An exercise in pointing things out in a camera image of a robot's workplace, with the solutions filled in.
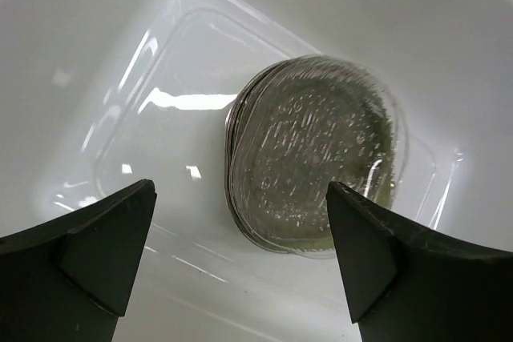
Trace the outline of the clear frosted plate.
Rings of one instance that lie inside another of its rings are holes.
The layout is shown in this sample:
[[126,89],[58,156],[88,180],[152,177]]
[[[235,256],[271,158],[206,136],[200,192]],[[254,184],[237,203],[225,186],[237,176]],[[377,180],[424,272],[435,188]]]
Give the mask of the clear frosted plate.
[[[352,76],[376,80],[390,93],[364,66],[311,54],[267,66],[236,97],[226,122],[225,196],[237,227],[258,247],[317,258],[333,254],[325,194],[338,181],[328,182],[317,169],[321,156],[309,144],[323,95],[317,83]],[[403,113],[390,95],[398,124],[395,200],[409,138]]]

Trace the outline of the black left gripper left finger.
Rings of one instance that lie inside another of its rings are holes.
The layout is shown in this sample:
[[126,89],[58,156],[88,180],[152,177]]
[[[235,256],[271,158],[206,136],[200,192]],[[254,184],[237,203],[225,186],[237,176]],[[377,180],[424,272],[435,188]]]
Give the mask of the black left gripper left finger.
[[3,341],[110,341],[125,316],[156,205],[141,179],[1,239]]

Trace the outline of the green panda plate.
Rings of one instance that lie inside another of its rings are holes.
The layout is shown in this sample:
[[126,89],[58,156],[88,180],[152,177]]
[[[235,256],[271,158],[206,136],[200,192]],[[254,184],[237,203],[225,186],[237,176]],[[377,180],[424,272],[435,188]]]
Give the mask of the green panda plate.
[[389,208],[394,200],[398,128],[394,100],[380,82],[348,77],[318,82],[323,95],[309,148],[321,156],[318,170],[329,181]]

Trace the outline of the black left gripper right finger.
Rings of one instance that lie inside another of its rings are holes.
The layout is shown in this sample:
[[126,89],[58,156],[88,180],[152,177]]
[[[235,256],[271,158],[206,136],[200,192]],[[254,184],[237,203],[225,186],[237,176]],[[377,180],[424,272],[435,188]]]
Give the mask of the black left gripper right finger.
[[512,254],[444,235],[340,182],[327,211],[364,341],[509,341]]

